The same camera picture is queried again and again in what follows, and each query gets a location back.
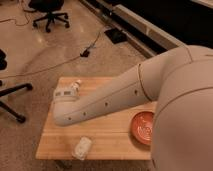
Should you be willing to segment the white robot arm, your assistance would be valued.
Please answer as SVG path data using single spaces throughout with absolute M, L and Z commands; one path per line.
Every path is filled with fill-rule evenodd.
M 54 92 L 69 126 L 155 101 L 151 171 L 213 171 L 213 48 L 187 45 L 145 60 L 90 94 Z

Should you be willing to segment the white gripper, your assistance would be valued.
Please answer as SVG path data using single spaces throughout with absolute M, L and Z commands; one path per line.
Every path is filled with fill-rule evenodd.
M 74 89 L 56 89 L 53 93 L 55 101 L 76 101 L 78 98 L 78 92 Z

